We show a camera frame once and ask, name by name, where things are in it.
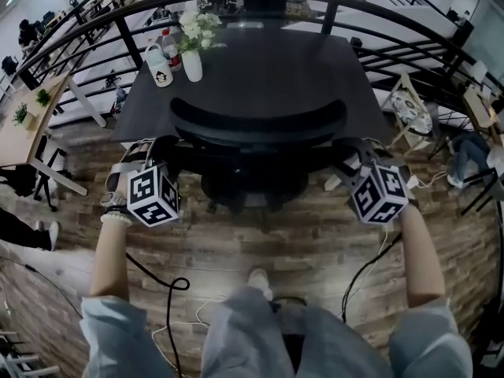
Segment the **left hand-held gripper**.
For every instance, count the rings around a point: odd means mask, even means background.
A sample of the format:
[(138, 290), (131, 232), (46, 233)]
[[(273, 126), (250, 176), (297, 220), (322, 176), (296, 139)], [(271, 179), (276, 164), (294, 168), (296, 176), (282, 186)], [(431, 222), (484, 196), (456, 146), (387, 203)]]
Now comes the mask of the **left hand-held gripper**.
[(106, 181), (106, 213), (147, 227), (178, 220), (180, 196), (164, 173), (180, 171), (174, 154), (178, 142), (166, 135), (130, 145)]

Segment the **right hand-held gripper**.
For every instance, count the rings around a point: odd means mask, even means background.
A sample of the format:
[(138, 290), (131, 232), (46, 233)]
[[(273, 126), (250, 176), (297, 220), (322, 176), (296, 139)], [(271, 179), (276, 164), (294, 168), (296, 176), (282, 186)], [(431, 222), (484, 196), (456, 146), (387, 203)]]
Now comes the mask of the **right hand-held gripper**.
[[(359, 181), (361, 166), (371, 164), (375, 165), (370, 173)], [(369, 139), (343, 139), (343, 161), (333, 161), (333, 172), (344, 186), (357, 185), (351, 191), (349, 206), (360, 222), (387, 224), (408, 204), (399, 168), (386, 167), (393, 164), (394, 155), (380, 144)]]

